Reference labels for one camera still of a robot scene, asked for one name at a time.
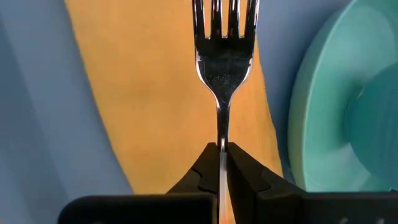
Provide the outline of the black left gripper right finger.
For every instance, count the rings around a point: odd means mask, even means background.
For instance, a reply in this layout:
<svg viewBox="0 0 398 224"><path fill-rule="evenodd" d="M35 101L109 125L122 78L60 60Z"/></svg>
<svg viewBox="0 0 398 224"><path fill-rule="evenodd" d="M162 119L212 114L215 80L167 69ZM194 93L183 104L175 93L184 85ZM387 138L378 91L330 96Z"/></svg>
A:
<svg viewBox="0 0 398 224"><path fill-rule="evenodd" d="M227 171L236 224L398 224L398 192L306 192L233 142Z"/></svg>

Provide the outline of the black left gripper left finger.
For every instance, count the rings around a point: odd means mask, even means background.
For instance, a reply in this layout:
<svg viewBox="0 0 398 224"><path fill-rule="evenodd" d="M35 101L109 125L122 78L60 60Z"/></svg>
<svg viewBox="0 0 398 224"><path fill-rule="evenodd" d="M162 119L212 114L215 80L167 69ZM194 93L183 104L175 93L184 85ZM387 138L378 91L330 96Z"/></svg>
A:
<svg viewBox="0 0 398 224"><path fill-rule="evenodd" d="M80 197L57 224L218 224L219 164L211 142L167 193Z"/></svg>

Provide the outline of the teal bowl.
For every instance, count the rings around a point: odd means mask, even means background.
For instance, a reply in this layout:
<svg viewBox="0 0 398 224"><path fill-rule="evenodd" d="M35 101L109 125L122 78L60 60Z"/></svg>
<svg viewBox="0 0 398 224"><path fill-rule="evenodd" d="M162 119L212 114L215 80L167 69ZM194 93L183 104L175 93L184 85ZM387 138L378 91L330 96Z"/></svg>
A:
<svg viewBox="0 0 398 224"><path fill-rule="evenodd" d="M346 137L348 105L365 83L398 62L398 0L351 0L312 40L290 99L288 151L309 192L394 190L360 163Z"/></svg>

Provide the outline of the yellow cloth napkin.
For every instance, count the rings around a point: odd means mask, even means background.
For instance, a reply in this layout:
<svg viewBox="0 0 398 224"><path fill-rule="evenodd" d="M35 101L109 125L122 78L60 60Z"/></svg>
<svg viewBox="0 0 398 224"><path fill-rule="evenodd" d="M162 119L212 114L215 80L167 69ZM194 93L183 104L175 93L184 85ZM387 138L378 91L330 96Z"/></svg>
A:
<svg viewBox="0 0 398 224"><path fill-rule="evenodd" d="M65 0L111 146L137 194L168 191L216 141L192 0Z"/></svg>

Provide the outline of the blue plastic bowl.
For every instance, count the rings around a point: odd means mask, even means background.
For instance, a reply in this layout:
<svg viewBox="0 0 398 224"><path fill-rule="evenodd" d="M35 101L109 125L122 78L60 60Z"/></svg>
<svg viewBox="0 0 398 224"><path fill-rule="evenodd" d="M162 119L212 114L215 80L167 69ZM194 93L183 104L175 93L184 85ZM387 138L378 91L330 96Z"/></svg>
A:
<svg viewBox="0 0 398 224"><path fill-rule="evenodd" d="M352 98L345 130L366 170L398 190L398 62L370 78Z"/></svg>

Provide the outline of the metal fork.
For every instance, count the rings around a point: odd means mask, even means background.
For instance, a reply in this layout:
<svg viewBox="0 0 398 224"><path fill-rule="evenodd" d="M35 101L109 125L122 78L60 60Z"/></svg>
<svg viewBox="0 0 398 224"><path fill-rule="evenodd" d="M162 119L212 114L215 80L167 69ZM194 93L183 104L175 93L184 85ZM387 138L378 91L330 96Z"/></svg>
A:
<svg viewBox="0 0 398 224"><path fill-rule="evenodd" d="M239 33L240 0L229 0L228 32L222 34L222 0L211 0L211 32L205 34L203 0L192 0L195 66L201 82L215 97L217 146L220 152L218 224L228 224L227 152L229 116L235 91L254 62L260 0L248 0L244 34Z"/></svg>

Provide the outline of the light blue plastic tray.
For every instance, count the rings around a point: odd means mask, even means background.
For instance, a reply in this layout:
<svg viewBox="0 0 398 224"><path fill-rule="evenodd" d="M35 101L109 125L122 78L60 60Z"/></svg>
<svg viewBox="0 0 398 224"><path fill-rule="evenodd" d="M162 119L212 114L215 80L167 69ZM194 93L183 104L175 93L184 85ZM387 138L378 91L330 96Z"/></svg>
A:
<svg viewBox="0 0 398 224"><path fill-rule="evenodd" d="M0 0L0 224L56 224L76 198L133 193L65 0Z"/></svg>

